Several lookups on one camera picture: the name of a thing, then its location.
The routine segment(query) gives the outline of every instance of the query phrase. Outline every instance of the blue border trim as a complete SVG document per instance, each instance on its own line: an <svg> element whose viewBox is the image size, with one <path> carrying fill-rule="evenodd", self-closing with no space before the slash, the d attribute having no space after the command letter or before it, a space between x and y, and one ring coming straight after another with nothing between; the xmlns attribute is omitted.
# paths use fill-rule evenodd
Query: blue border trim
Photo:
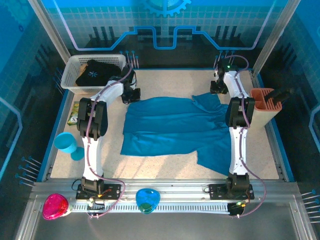
<svg viewBox="0 0 320 240"><path fill-rule="evenodd" d="M316 147L318 148L318 151L320 152L320 142L319 139L317 137L317 134L314 130L313 124L314 124L314 120L315 120L315 115L320 111L320 104L318 104L317 106L315 106L312 111L311 111L311 115L310 115L310 121L309 121L309 129L311 132L311 135L313 137L314 143L316 145Z"/></svg>
<svg viewBox="0 0 320 240"><path fill-rule="evenodd" d="M61 104L60 104L60 108L59 108L58 114L56 116L56 119L55 119L55 122L54 122L54 125L53 125L51 136L50 136L48 145L47 145L46 150L45 150L45 154L44 154L44 157L43 157L41 168L40 168L38 177L36 179L37 182L42 182L42 178L43 178L43 176L45 174L45 170L46 170L46 167L47 167L47 164L48 164L48 160L49 160L49 154L51 152L51 148L52 148L52 145L54 143L54 139L55 139L55 136L56 136L56 133L57 133L57 129L58 129L58 125L59 125L59 122L60 122L60 118L61 118L62 112L63 112L65 104L66 104L68 93L69 93L69 90L65 90L63 98L62 98L62 101L61 101Z"/></svg>
<svg viewBox="0 0 320 240"><path fill-rule="evenodd" d="M23 129L23 124L22 124L22 118L21 118L21 113L20 111L15 108L14 106L10 105L6 100L4 100L1 96L0 96L0 103L3 104L5 107L7 107L13 114L15 114L16 118L17 118L17 121L18 121L18 125L19 125L19 128L15 134L15 137L12 141L12 144L10 146L10 149L4 159L4 162L2 164L2 167L0 169L0 182L1 182L1 179L2 177L4 176L5 174L5 171L7 169L7 166L8 166L8 163L11 159L11 156L12 156L12 153L14 152L15 150L15 147L16 147L16 144L19 140L19 137L20 137L20 134L22 132L22 129Z"/></svg>
<svg viewBox="0 0 320 240"><path fill-rule="evenodd" d="M97 47L97 48L81 48L78 47L75 38L73 37L70 28L68 27L68 24L58 6L58 4L56 3L55 0L53 0L53 3L55 5L55 8L61 18L61 21L65 27L66 32L68 33L70 40L73 44L73 47L78 50L78 51L112 51L115 49L115 47L128 35L138 35L138 30L151 30L152 31L152 38L153 38L153 47L157 50L173 50L177 47L177 39L178 39L178 30L180 29L191 29L192 30L192 34L193 35L203 35L217 50L253 50L257 44L258 41L261 37L261 34L263 32L263 30L265 29L265 26L267 24L267 22L269 21L269 17L276 5L277 0L274 0L264 21L263 24L259 30L258 35L256 36L254 43L251 47L224 47L224 46L219 46L212 38L211 36L206 32L206 31L198 31L197 30L197 26L195 25L180 25L180 26L176 26L173 30L173 44L172 46L158 46L157 45L157 34L156 34L156 28L154 26L134 26L133 27L133 31L126 31L124 32L116 41L115 43L111 46L111 47Z"/></svg>
<svg viewBox="0 0 320 240"><path fill-rule="evenodd" d="M259 81L260 88L264 88L264 83L262 81L260 73L258 74L257 78L258 78L258 81ZM279 146L280 153L281 153L281 156L282 156L282 159L283 159L283 164L284 164L284 167L285 167L285 172L286 172L286 174L288 176L288 180L289 180L289 182L294 182L295 178L294 178L294 175L292 173L292 170L291 170L291 167L290 167L290 164L289 164L289 160L288 160L288 157L287 157L287 154L286 154L286 151L285 151L284 144L283 144L282 139L280 137L280 133L279 133L279 130L278 130L278 126L277 126L276 120L274 118L271 120L271 124L272 124L273 130L274 130L276 141L278 142L278 146Z"/></svg>

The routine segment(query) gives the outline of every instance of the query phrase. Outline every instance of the black cloth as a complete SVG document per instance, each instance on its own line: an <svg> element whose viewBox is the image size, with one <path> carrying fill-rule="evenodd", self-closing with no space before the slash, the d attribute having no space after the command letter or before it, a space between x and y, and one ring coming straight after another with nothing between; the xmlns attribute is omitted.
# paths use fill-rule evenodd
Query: black cloth
<svg viewBox="0 0 320 240"><path fill-rule="evenodd" d="M79 87L105 86L109 78L121 75L120 67L114 64L99 62L93 59L89 60L87 64L88 66L84 72L75 81Z"/></svg>

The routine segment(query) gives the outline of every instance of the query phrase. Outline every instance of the beige work surface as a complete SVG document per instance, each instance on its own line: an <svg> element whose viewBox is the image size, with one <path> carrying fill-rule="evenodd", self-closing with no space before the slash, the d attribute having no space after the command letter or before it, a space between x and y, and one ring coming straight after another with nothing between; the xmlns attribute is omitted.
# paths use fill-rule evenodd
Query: beige work surface
<svg viewBox="0 0 320 240"><path fill-rule="evenodd" d="M210 70L137 70L137 86L141 99L154 97L191 98L209 92L213 71ZM243 87L250 92L252 83L248 71L240 73ZM75 95L79 101L87 95ZM219 94L222 104L229 104L230 96ZM120 155L127 105L118 97L108 107L108 130L102 143L101 161L104 176L124 179L224 179L226 176L197 164L197 152L190 154L137 157ZM72 133L83 147L77 127L65 125L64 132ZM266 131L252 130L247 135L247 166L263 179L278 179L274 158ZM80 178L84 159L73 161L70 154L58 151L51 178Z"/></svg>

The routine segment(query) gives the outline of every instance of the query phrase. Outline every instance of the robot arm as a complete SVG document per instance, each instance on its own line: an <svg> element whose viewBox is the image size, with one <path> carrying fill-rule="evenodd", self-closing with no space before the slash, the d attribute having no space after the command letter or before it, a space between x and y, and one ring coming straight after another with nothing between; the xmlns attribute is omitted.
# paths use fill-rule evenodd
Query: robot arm
<svg viewBox="0 0 320 240"><path fill-rule="evenodd" d="M98 92L90 98L82 98L79 102L79 112L77 120L77 129L80 131L84 145L84 172L81 179L82 191L93 194L101 194L104 190L104 181L94 175L103 176L104 172L101 165L101 144L103 136L108 129L108 112L107 108L114 100L121 96L122 102L128 104L140 100L140 89L136 88L136 80L133 82L133 73L131 77L124 81L121 77L113 76L107 82L110 85L103 93ZM87 135L87 127L89 124L90 113L92 111L93 102L99 96L99 101L96 103L93 112L93 118L89 129L89 139Z"/></svg>
<svg viewBox="0 0 320 240"><path fill-rule="evenodd" d="M247 122L251 123L255 100L246 93L234 66L218 64L215 73L216 81L211 81L212 94L230 94L230 103L225 115L225 123L229 127L231 137L231 164L226 180L225 194L228 199L244 195L252 186L243 163L246 164Z"/></svg>

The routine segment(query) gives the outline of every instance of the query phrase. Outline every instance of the cable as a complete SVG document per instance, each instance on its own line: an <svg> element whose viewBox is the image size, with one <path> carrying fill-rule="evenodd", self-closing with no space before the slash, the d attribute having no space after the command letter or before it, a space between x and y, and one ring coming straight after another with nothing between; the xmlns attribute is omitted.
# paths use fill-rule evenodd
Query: cable
<svg viewBox="0 0 320 240"><path fill-rule="evenodd" d="M241 215L237 215L238 219L239 218L242 218L242 217L245 217L245 216L248 216L250 214L252 214L253 212L255 212L258 208L260 208L260 206L263 204L263 202L265 201L266 199L266 196L267 196L267 187L266 187L266 184L265 182L260 178L258 177L256 174L254 174L248 167L247 165L245 164L245 162L243 161L243 155L242 155L242 136L243 136L243 131L244 129L249 129L250 128L250 123L249 123L249 120L247 118L247 115L246 115L246 112L245 112L245 95L242 91L242 88L240 87L240 84L238 82L238 79L237 79L237 75L240 73L240 72L243 72L245 70L248 69L249 67L249 62L248 60L244 57L244 56L240 56L240 55L230 55L230 56L227 56L225 57L224 59L228 59L228 58L232 58L232 57L238 57L238 58L241 58L241 59L244 59L245 62L246 62L246 67L237 71L236 74L234 75L234 80L237 84L237 87L239 88L239 91L240 91L240 94L242 95L242 99L241 99L241 111L242 111L242 114L243 114L243 118L245 120L245 123L246 123L246 127L243 127L241 130L240 130L240 137L239 137L239 155L240 155L240 160L241 160L241 163L243 164L244 168L251 174L253 175L255 178L257 178L258 180L260 180L260 182L262 183L263 185L263 189L264 189L264 194L263 194L263 197L262 197L262 200L261 202L254 208L252 209L251 211L247 212L247 213L243 213Z"/></svg>
<svg viewBox="0 0 320 240"><path fill-rule="evenodd" d="M263 185L263 189L264 189L264 193L263 193L263 197L262 197L262 200L261 202L254 208L252 209L251 211L247 212L247 213L243 213L241 215L238 215L237 217L238 218L242 218L242 217L245 217L245 216L248 216L249 214L252 214L253 212L255 212L258 208L260 208L260 206L264 203L265 199L266 199L266 196L267 196L267 187L266 187L266 184L265 182L260 178L258 177L256 174L254 174L248 167L247 165L245 164L245 162L242 160L242 151L241 151L241 145L242 145L242 134L240 134L240 139L239 139L239 146L240 146L240 159L241 159L241 163L243 164L244 168L249 172L251 173L255 178L259 179L260 182L262 183Z"/></svg>
<svg viewBox="0 0 320 240"><path fill-rule="evenodd" d="M73 191L77 191L78 190L78 189L74 189L74 185L75 185L76 181L81 181L81 178L78 178L78 179L74 180L73 183L71 184L71 189Z"/></svg>
<svg viewBox="0 0 320 240"><path fill-rule="evenodd" d="M88 139L88 145L87 145L87 148L86 148L86 163L90 169L90 171L92 172L93 175L95 175L97 178L99 179L102 179L104 181L111 181L111 182L118 182L118 183L121 183L122 186L123 186L123 190L121 191L121 194L119 196L119 198L113 203L113 205L111 205L111 207L109 207L109 209L107 211L105 211L104 213L100 213L100 214L96 214L96 215L88 215L91 217L91 218L99 218L99 217L102 217L104 215L106 215L108 212L110 212L114 207L115 205L119 202L119 200L122 198L122 196L124 195L124 192L126 190L126 184L122 181L122 180L119 180L119 179L113 179L113 178L105 178L105 177L102 177L102 176L99 176L98 174L96 174L93 169L91 168L91 165L90 165L90 160L89 160L89 150L90 150L90 144L91 144L91 140L90 140L90 137L89 137L89 130L90 130L90 127L91 127L91 123L92 123L92 118L93 118L93 115L94 115L94 110L95 110L95 106L100 98L100 96L110 87L112 87L113 85L116 85L120 82L122 82L123 80L125 80L129 74L131 73L132 71L132 65L130 64L130 70L128 71L128 73L123 77L121 78L120 80L118 81L115 81L107 86L105 86L104 89L101 90L101 92L98 94L98 96L95 98L93 104L92 104L92 107L91 107L91 112L90 112L90 117L89 117L89 121L88 121L88 126L86 128L86 138Z"/></svg>
<svg viewBox="0 0 320 240"><path fill-rule="evenodd" d="M204 189L203 189L203 192L204 193L206 193L206 194L209 194L210 193L210 191L206 191L206 189L208 189L209 187L207 186L207 187L205 187Z"/></svg>

